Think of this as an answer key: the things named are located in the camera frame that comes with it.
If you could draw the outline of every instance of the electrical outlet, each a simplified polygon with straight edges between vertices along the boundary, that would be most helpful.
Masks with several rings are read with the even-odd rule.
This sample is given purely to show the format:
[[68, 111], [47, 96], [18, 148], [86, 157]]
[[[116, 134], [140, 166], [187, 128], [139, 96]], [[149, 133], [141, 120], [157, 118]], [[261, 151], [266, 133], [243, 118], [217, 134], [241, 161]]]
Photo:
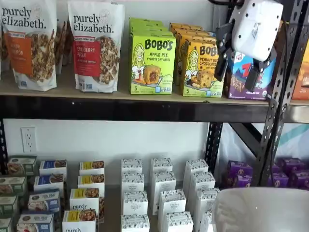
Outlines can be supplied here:
[[21, 135], [23, 138], [24, 153], [37, 153], [35, 127], [21, 128]]

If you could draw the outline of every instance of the bobo's apple pie box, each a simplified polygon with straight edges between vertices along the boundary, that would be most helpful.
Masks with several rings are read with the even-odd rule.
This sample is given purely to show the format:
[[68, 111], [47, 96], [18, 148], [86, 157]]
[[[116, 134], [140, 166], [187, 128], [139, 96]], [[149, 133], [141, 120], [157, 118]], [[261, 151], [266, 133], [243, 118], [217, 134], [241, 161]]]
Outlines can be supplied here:
[[214, 77], [218, 61], [216, 42], [186, 40], [179, 56], [183, 57], [181, 94], [191, 97], [220, 98], [223, 81]]
[[130, 34], [130, 93], [171, 94], [176, 38], [170, 31]]

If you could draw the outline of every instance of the shelf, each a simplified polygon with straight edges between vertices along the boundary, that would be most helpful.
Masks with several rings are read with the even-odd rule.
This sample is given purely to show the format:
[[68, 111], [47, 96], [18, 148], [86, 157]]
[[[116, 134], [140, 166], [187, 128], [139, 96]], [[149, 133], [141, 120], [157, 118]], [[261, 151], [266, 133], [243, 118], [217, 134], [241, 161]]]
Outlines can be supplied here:
[[[117, 92], [84, 93], [75, 89], [72, 66], [63, 68], [57, 77], [57, 86], [47, 92], [20, 90], [13, 73], [5, 73], [0, 81], [0, 117], [263, 123], [268, 109], [265, 101], [183, 97], [177, 87], [171, 95], [131, 95], [125, 75], [119, 77]], [[307, 111], [309, 102], [291, 104], [288, 121], [306, 121], [299, 110]]]

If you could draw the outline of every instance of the cranberry pecan granola bag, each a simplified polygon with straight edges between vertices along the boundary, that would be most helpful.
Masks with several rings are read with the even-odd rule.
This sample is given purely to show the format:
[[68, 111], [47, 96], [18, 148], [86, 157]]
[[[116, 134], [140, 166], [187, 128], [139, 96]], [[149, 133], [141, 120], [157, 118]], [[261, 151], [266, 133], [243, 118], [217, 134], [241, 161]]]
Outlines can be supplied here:
[[70, 0], [68, 10], [74, 36], [76, 88], [84, 92], [116, 91], [125, 17], [123, 5]]
[[55, 88], [55, 0], [0, 0], [0, 13], [19, 88]]

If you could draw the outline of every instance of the robotic arm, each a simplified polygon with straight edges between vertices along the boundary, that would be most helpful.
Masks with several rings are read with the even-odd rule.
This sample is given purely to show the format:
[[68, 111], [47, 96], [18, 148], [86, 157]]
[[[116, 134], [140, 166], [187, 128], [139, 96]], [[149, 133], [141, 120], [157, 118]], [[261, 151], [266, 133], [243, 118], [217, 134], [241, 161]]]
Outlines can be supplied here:
[[273, 44], [283, 5], [275, 0], [244, 0], [235, 4], [230, 21], [216, 30], [219, 58], [214, 76], [222, 81], [234, 51], [253, 58], [245, 87], [253, 91], [259, 75], [277, 56]]

